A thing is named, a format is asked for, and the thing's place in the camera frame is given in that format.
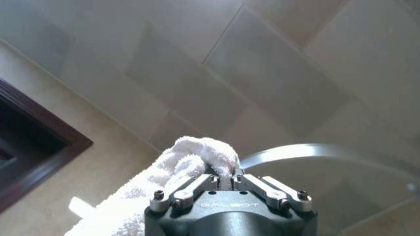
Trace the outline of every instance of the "white towel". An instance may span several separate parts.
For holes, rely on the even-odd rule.
[[[211,138],[179,138],[152,166],[96,206],[94,214],[74,226],[66,236],[143,236],[144,209],[154,192],[184,176],[200,176],[207,164],[220,177],[222,189],[228,189],[234,170],[240,167],[232,147]]]

